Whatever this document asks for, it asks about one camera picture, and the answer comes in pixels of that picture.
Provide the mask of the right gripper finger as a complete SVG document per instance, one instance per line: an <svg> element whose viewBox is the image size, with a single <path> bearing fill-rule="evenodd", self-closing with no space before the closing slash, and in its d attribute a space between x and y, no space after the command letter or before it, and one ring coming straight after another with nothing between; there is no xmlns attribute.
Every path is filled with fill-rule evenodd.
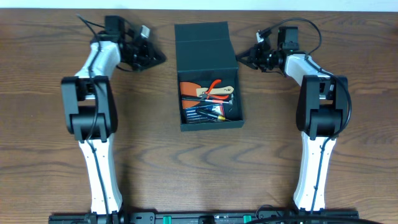
<svg viewBox="0 0 398 224"><path fill-rule="evenodd" d="M240 59L240 58L248 58L248 59L250 59L250 58L252 58L252 49L248 49L248 50L246 50L246 51L244 51L244 52L242 52L240 54L237 54L236 58L237 59Z"/></svg>
<svg viewBox="0 0 398 224"><path fill-rule="evenodd" d="M258 66L254 63L248 62L247 60L244 60L242 58L238 59L238 62L241 62L242 64L246 65L247 67L253 69L253 70L257 70Z"/></svg>

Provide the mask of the orange scraper wooden handle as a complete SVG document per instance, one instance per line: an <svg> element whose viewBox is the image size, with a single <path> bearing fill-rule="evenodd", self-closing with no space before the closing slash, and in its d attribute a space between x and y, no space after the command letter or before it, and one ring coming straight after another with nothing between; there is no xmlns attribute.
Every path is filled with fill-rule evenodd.
<svg viewBox="0 0 398 224"><path fill-rule="evenodd" d="M180 82L181 95L197 96L196 93L197 88L206 88L206 87L201 87L199 84L192 82Z"/></svg>

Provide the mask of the dark green hinged box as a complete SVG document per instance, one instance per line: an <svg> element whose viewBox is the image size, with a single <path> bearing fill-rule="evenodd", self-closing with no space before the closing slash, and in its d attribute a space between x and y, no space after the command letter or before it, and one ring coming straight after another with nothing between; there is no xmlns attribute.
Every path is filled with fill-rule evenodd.
<svg viewBox="0 0 398 224"><path fill-rule="evenodd" d="M238 63L229 38L227 22L209 22L175 25L175 47L177 60L177 81L190 82L201 88L210 87L217 79L218 88L234 88L232 103L219 104L226 121L210 121L199 116L196 121L183 107L182 90L178 89L180 122L182 131L207 129L241 128L244 124L241 90L239 86Z"/></svg>

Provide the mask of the small claw hammer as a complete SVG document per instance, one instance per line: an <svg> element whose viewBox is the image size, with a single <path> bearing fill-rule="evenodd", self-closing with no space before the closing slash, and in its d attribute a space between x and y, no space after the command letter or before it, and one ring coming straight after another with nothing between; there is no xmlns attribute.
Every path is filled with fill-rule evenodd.
<svg viewBox="0 0 398 224"><path fill-rule="evenodd" d="M235 101L235 95L208 95L208 96L188 96L180 95L182 100L182 108L193 108L204 104L221 104L232 105Z"/></svg>

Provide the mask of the red handled pliers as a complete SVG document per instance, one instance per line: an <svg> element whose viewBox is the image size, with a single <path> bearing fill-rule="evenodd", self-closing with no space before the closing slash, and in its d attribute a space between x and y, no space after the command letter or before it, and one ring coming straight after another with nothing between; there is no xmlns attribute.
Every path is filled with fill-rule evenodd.
<svg viewBox="0 0 398 224"><path fill-rule="evenodd" d="M217 79L212 82L209 88L197 88L197 97L202 99L216 99L216 100L227 100L229 95L233 93L234 88L232 86L225 86L221 88L216 88L217 84L220 84L221 80Z"/></svg>

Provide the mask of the black yellow screwdriver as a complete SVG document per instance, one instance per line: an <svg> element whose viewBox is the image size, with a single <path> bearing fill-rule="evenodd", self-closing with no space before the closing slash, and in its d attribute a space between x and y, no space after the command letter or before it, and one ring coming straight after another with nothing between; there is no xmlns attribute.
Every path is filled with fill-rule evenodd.
<svg viewBox="0 0 398 224"><path fill-rule="evenodd" d="M209 119L213 119L215 121L220 121L220 122L229 121L229 119L225 118L224 116L222 116L220 114L217 114L217 113L215 113L213 111L204 110L204 109L201 109L201 108L197 109L196 113L199 114L199 115L205 116L205 117L207 117Z"/></svg>

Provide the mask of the blue precision screwdriver set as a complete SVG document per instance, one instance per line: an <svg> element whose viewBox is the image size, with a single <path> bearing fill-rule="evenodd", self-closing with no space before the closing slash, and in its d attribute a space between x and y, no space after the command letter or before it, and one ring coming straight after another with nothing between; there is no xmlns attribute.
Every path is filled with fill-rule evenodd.
<svg viewBox="0 0 398 224"><path fill-rule="evenodd" d="M224 108L221 104L194 106L185 109L187 123L206 123L225 121Z"/></svg>

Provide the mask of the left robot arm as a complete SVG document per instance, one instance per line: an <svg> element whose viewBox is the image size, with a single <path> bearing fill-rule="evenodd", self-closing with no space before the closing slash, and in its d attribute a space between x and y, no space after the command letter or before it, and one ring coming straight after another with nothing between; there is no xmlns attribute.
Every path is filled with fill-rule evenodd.
<svg viewBox="0 0 398 224"><path fill-rule="evenodd" d="M123 204L113 159L118 114L110 80L122 63L130 72L141 72L166 61L149 36L146 26L135 32L125 18L106 16L83 67L61 81L66 126L85 157L96 215L119 213Z"/></svg>

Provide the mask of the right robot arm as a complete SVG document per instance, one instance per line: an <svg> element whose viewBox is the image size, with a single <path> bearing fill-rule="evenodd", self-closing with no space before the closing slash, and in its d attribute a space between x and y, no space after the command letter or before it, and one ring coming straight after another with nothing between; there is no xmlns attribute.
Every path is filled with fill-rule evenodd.
<svg viewBox="0 0 398 224"><path fill-rule="evenodd" d="M302 137L302 159L293 200L301 211L319 212L325 208L332 150L351 117L348 80L325 71L299 49L297 27L279 28L275 50L269 42L271 32L271 28L258 31L257 44L236 59L262 72L278 68L299 85L296 126Z"/></svg>

